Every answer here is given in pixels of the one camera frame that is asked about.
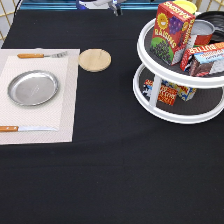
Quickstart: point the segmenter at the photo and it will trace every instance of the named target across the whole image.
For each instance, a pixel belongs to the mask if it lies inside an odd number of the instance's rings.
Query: white placemat
[[[35,131],[0,133],[0,144],[52,143],[72,141],[76,86],[78,77],[79,50],[68,50],[65,58],[18,59],[18,53],[53,54],[64,50],[0,50],[0,66],[5,67],[0,76],[0,125],[50,126],[59,131]],[[35,107],[21,107],[7,96],[10,81],[18,74],[29,70],[47,70],[60,82],[57,95],[47,103]]]

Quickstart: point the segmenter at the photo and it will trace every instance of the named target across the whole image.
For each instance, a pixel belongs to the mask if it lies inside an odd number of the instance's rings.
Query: food package
[[[152,92],[152,87],[153,87],[153,81],[146,79],[143,85],[142,94],[144,96],[150,97]],[[175,102],[176,96],[177,96],[177,90],[161,85],[159,96],[158,96],[159,101],[162,101],[169,105],[173,105]]]
[[[172,1],[159,4],[150,50],[169,65],[180,62],[194,21]]]
[[[192,61],[194,59],[194,54],[197,54],[200,52],[212,52],[212,51],[217,51],[217,50],[221,50],[221,49],[224,49],[224,42],[209,44],[206,46],[200,46],[200,47],[195,47],[195,48],[189,48],[184,53],[184,56],[180,63],[180,68],[183,71],[189,72],[190,67],[192,65]]]
[[[162,80],[162,84],[177,90],[177,95],[184,101],[192,99],[197,90],[196,88],[179,86],[175,83],[168,82],[166,80]]]
[[[190,76],[205,76],[224,71],[224,49],[194,55]]]

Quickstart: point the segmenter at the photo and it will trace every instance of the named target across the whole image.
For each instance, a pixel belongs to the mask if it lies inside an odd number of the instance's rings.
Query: orange-handled knife
[[[16,131],[57,131],[57,129],[43,126],[0,126],[0,132]]]

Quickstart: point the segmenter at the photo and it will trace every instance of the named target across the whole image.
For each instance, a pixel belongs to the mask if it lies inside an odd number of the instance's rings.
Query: metal plate
[[[19,105],[35,106],[50,100],[58,88],[58,81],[52,73],[35,70],[14,78],[8,86],[8,95]]]

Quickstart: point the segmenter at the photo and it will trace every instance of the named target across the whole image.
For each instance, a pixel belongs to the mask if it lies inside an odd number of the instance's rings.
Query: round wooden disc
[[[79,65],[90,72],[106,69],[111,63],[111,56],[102,49],[89,49],[79,55]]]

